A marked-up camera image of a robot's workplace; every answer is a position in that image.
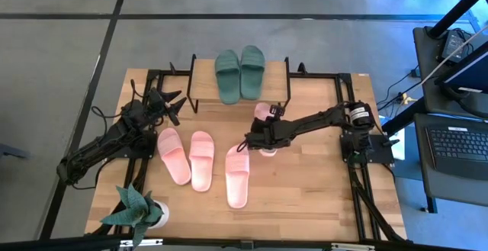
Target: black floor stripe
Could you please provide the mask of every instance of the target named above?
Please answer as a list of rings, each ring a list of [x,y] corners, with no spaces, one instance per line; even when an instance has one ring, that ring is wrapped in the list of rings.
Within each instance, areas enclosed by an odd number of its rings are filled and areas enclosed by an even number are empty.
[[[438,21],[443,14],[121,14],[120,20],[172,19],[256,19],[256,20],[371,20],[371,21]]]
[[[443,14],[34,14],[34,13],[0,13],[1,19],[26,20],[174,20],[174,19],[255,19],[255,20],[369,20],[369,21],[439,21]],[[473,18],[466,14],[463,21]]]
[[[87,14],[87,13],[0,13],[0,19],[32,19],[32,20],[99,20],[112,19],[113,14]]]
[[[120,14],[123,3],[124,0],[117,0],[117,3],[115,5],[113,18],[110,20],[110,23],[108,25],[104,41],[101,45],[98,61],[95,65],[90,83],[88,84],[88,90],[85,94],[85,98],[83,99],[82,108],[78,113],[78,118],[73,128],[69,145],[66,149],[65,154],[79,148],[79,144],[83,136],[83,131],[85,130],[86,121],[88,120],[88,115],[90,114],[90,107],[92,106],[95,92],[98,87],[98,82],[100,80],[101,72],[103,71],[105,60],[107,58],[107,53],[110,48],[110,43],[112,41],[112,37],[114,36],[115,27],[117,26],[116,16],[117,14]],[[42,229],[40,230],[40,240],[48,240],[49,238],[51,238],[54,225],[56,224],[56,217],[63,202],[65,191],[66,185],[64,185],[59,180],[59,178],[56,177],[56,188],[50,200],[49,208],[47,210],[46,217],[44,218],[45,221],[43,223]]]

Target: slide sandal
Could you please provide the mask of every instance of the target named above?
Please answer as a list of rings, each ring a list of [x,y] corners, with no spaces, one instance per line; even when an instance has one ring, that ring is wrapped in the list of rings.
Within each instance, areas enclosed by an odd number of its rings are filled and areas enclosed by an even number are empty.
[[[190,162],[191,186],[195,191],[207,191],[212,183],[214,165],[214,140],[202,131],[191,136]]]
[[[239,60],[233,50],[224,50],[215,60],[215,76],[219,87],[219,96],[225,105],[234,105],[239,101]]]
[[[159,134],[158,151],[177,185],[184,185],[190,181],[190,166],[186,160],[180,136],[175,129],[166,128]]]
[[[271,106],[265,102],[259,102],[254,108],[254,117],[266,121],[267,117],[273,117],[273,114],[269,112]]]
[[[235,209],[246,206],[249,181],[249,151],[237,152],[238,146],[230,148],[226,156],[227,203]]]
[[[254,108],[254,117],[259,120],[266,121],[267,117],[273,116],[273,114],[269,112],[270,109],[271,106],[268,103],[259,102],[256,105],[256,108]],[[274,156],[276,155],[276,151],[277,149],[259,149],[259,152],[263,156]]]
[[[246,46],[241,56],[241,96],[256,100],[261,97],[265,56],[256,46]]]

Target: green slipper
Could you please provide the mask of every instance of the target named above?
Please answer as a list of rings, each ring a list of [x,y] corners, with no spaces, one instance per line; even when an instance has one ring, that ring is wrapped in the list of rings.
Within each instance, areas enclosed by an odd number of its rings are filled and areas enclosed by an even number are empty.
[[[256,46],[246,46],[241,56],[241,96],[256,100],[261,96],[265,56]]]
[[[239,101],[240,68],[237,54],[233,50],[224,50],[215,60],[215,76],[219,87],[219,96],[225,105]]]

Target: pink slipper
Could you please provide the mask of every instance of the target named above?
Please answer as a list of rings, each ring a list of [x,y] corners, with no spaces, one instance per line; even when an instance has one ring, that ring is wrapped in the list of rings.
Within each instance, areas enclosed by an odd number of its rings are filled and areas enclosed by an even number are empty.
[[[212,166],[214,165],[214,140],[202,131],[191,136],[190,162],[191,186],[195,191],[206,191],[212,183]]]
[[[254,109],[254,117],[266,121],[267,117],[272,117],[273,114],[269,112],[271,106],[268,103],[259,102]],[[263,156],[274,156],[276,155],[276,149],[260,149],[259,152]]]
[[[159,134],[158,151],[177,185],[184,185],[190,181],[190,166],[186,160],[180,136],[175,129],[166,128]]]
[[[266,121],[267,117],[272,117],[273,114],[269,112],[269,109],[271,106],[268,103],[265,102],[259,102],[256,105],[256,108],[254,108],[254,117],[257,117],[258,119],[262,121]]]
[[[235,209],[246,206],[249,181],[249,151],[237,152],[238,146],[230,148],[226,156],[227,202]]]

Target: potted plant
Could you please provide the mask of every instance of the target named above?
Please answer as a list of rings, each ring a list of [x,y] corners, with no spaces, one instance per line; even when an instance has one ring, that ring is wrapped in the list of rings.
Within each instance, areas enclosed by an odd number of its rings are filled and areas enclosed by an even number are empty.
[[[120,200],[126,209],[105,217],[103,224],[123,225],[134,227],[133,246],[137,247],[144,239],[148,229],[159,228],[166,224],[169,218],[168,206],[151,199],[151,191],[143,197],[133,186],[128,189],[117,186]]]

